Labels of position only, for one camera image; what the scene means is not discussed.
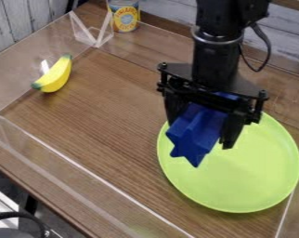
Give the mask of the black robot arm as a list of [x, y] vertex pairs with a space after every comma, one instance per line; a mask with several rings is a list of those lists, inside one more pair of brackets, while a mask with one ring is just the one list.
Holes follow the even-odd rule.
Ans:
[[196, 0], [197, 17], [192, 27], [193, 58], [189, 63], [157, 66], [157, 90], [165, 99], [166, 119], [174, 123], [194, 103], [226, 118], [220, 126], [220, 144], [230, 149], [242, 127], [261, 118], [268, 93], [244, 78], [244, 30], [250, 28], [268, 41], [257, 22], [268, 17], [269, 0]]

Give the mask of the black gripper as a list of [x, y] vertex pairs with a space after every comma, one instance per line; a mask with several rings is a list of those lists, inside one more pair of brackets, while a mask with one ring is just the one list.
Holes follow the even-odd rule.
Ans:
[[168, 123], [173, 124], [189, 102], [229, 113], [220, 130], [220, 144], [224, 150], [232, 149], [242, 127], [260, 121], [269, 99], [266, 91], [240, 73], [228, 80], [194, 77], [189, 63], [162, 62], [157, 71], [161, 74], [157, 91], [165, 100]]

